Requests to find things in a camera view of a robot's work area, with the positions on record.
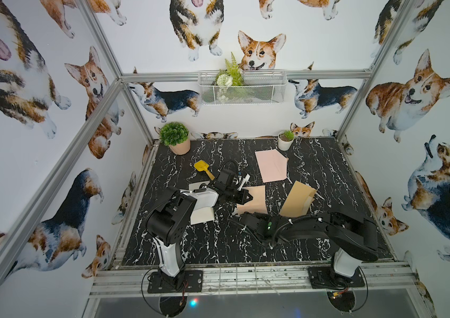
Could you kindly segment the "pink lined letter paper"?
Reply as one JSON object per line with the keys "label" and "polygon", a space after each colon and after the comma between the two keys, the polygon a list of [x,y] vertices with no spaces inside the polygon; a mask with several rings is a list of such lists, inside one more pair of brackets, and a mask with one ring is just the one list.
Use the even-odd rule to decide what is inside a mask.
{"label": "pink lined letter paper", "polygon": [[247,202],[245,205],[236,206],[238,215],[241,215],[245,212],[268,214],[265,197],[265,186],[259,185],[247,187],[246,189],[249,191],[249,194],[253,197],[253,199]]}

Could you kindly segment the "brown kraft envelope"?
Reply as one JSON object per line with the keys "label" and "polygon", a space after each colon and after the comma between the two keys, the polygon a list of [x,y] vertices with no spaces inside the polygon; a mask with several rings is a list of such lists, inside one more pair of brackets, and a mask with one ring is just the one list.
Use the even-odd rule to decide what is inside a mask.
{"label": "brown kraft envelope", "polygon": [[285,200],[279,215],[282,217],[300,217],[302,215],[302,207],[308,196],[314,197],[317,190],[303,184],[301,182],[295,182]]}

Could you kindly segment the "pink envelope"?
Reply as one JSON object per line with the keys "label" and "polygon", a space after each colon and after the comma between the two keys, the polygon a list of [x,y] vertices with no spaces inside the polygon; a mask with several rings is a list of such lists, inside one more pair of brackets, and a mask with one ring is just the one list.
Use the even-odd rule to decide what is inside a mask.
{"label": "pink envelope", "polygon": [[257,151],[255,157],[263,183],[283,181],[287,178],[288,158],[278,150]]}

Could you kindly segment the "cream letter paper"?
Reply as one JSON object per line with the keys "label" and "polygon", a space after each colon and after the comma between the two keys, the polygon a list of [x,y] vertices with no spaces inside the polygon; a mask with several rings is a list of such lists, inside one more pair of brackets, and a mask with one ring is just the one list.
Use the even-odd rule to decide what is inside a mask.
{"label": "cream letter paper", "polygon": [[305,200],[303,207],[302,207],[302,215],[306,215],[308,213],[308,210],[313,201],[314,201],[313,197],[311,197],[311,196],[307,197],[307,199]]}

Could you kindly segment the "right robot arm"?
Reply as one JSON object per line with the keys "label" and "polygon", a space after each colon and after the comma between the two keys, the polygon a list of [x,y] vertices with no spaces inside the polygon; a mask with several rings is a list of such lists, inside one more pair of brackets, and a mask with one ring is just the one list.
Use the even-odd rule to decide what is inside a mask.
{"label": "right robot arm", "polygon": [[364,262],[378,257],[377,225],[356,212],[329,212],[290,218],[245,212],[230,222],[270,249],[291,241],[326,238],[338,246],[331,273],[351,278]]}

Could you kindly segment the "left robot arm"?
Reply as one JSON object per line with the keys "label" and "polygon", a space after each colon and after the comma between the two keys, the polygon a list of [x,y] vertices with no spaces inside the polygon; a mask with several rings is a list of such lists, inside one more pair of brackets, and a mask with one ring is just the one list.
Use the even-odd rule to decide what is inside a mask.
{"label": "left robot arm", "polygon": [[162,277],[173,281],[183,277],[181,241],[193,212],[212,208],[219,200],[241,205],[250,202],[253,196],[244,188],[248,181],[250,175],[241,173],[237,162],[231,160],[222,165],[214,179],[197,189],[168,187],[163,190],[160,200],[153,204],[145,218],[145,229],[157,247]]}

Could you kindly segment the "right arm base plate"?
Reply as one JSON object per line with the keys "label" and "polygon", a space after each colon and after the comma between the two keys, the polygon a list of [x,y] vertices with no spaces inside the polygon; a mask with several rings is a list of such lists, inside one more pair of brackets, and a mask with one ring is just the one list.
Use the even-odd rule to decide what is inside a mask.
{"label": "right arm base plate", "polygon": [[308,268],[309,280],[314,289],[342,291],[348,288],[365,287],[364,278],[357,268],[352,277],[336,274],[330,266],[314,266]]}

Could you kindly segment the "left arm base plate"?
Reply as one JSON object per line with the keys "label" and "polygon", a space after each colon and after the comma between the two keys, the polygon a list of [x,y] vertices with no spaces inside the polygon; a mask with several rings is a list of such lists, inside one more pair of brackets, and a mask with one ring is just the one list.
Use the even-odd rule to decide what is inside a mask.
{"label": "left arm base plate", "polygon": [[158,270],[149,276],[147,292],[149,294],[201,292],[203,274],[202,270],[184,270],[171,277]]}

